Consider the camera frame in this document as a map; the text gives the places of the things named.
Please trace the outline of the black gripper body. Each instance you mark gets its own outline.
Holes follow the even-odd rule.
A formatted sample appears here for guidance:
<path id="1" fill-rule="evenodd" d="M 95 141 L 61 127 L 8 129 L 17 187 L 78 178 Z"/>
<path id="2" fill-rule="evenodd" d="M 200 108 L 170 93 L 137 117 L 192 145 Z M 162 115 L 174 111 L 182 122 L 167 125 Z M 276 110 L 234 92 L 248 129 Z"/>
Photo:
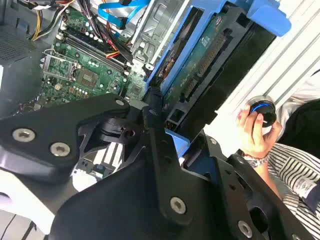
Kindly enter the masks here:
<path id="1" fill-rule="evenodd" d="M 169 166 L 156 179 L 138 160 L 71 197 L 56 214 L 51 240 L 236 240 L 218 188 L 217 159 L 204 175 Z"/>

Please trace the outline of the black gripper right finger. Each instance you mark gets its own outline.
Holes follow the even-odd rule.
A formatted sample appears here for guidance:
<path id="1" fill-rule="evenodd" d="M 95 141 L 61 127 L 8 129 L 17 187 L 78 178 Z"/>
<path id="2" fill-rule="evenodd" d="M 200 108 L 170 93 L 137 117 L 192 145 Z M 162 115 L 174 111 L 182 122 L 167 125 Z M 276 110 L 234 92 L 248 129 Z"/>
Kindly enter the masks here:
<path id="1" fill-rule="evenodd" d="M 203 136 L 212 160 L 223 217 L 235 240 L 311 240 L 312 235 L 239 155 L 225 157 L 218 142 Z"/>

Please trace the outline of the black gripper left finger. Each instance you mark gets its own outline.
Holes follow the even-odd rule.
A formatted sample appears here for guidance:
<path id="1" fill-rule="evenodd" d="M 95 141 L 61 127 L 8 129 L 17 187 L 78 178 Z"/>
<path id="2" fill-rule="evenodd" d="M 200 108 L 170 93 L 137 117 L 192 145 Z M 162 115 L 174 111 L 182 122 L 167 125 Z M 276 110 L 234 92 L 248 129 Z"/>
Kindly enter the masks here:
<path id="1" fill-rule="evenodd" d="M 0 192 L 35 223 L 52 226 L 71 197 L 136 161 L 151 160 L 159 180 L 172 164 L 180 167 L 161 107 L 155 96 L 137 109 L 108 93 L 3 118 Z M 111 142 L 124 146 L 121 168 L 84 190 L 74 190 L 70 178 L 79 160 Z"/>

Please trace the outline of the person's hand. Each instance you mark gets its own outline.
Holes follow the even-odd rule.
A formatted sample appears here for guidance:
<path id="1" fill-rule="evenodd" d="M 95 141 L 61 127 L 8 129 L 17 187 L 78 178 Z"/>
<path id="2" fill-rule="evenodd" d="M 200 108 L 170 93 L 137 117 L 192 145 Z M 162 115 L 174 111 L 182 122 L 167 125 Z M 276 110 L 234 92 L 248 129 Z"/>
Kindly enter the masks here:
<path id="1" fill-rule="evenodd" d="M 282 130 L 282 125 L 275 121 L 270 131 L 263 134 L 263 122 L 263 115 L 255 111 L 250 112 L 249 105 L 245 105 L 236 118 L 240 149 L 245 155 L 256 159 L 267 156 Z"/>

